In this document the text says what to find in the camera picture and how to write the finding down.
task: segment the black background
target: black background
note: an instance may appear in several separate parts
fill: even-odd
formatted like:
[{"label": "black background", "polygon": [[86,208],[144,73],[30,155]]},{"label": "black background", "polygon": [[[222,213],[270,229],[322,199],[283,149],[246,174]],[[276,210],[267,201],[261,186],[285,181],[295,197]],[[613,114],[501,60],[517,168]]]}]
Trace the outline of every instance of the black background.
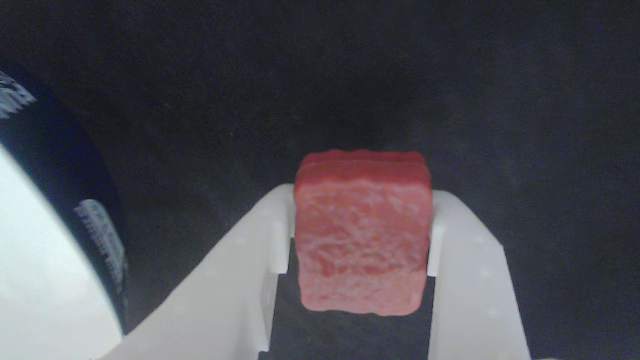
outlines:
[{"label": "black background", "polygon": [[[18,1],[0,56],[97,144],[132,325],[302,156],[418,150],[504,244],[532,356],[640,358],[638,2]],[[296,258],[262,359],[425,359],[411,316],[311,313]]]}]

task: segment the red foam block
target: red foam block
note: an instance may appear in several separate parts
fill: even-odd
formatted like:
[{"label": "red foam block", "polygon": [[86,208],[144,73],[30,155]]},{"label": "red foam block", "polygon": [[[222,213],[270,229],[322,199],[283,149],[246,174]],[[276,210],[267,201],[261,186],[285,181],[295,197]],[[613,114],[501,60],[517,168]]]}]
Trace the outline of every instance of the red foam block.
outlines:
[{"label": "red foam block", "polygon": [[426,282],[431,178],[418,152],[306,156],[294,187],[296,253],[310,310],[406,315]]}]

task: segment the black felt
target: black felt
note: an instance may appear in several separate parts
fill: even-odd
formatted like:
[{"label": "black felt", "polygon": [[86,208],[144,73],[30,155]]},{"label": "black felt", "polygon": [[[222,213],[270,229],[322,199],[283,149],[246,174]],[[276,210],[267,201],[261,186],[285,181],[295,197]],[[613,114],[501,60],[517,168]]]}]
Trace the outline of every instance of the black felt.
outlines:
[{"label": "black felt", "polygon": [[[0,56],[112,173],[132,325],[308,152],[418,150],[504,244],[534,357],[640,358],[639,3],[17,1]],[[311,313],[261,359],[425,359],[414,315]]]}]

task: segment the cylindrical container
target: cylindrical container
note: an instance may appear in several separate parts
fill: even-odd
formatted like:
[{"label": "cylindrical container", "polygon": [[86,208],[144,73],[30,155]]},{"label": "cylindrical container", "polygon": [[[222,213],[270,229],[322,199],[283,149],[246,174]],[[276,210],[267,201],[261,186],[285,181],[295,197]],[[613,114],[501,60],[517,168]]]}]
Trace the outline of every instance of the cylindrical container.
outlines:
[{"label": "cylindrical container", "polygon": [[87,359],[115,345],[126,248],[87,134],[41,81],[0,61],[0,357]]}]

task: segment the printed label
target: printed label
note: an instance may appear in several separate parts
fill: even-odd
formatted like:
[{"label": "printed label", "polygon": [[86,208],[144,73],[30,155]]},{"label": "printed label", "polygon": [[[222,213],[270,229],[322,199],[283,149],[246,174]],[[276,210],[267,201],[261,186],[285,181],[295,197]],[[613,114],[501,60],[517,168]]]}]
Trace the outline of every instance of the printed label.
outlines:
[{"label": "printed label", "polygon": [[116,291],[121,293],[127,258],[109,214],[101,203],[93,199],[82,200],[74,210],[82,219],[91,239],[104,256],[104,262],[109,268]]},{"label": "printed label", "polygon": [[27,89],[0,71],[0,119],[8,119],[10,113],[17,113],[33,102],[36,98]]}]

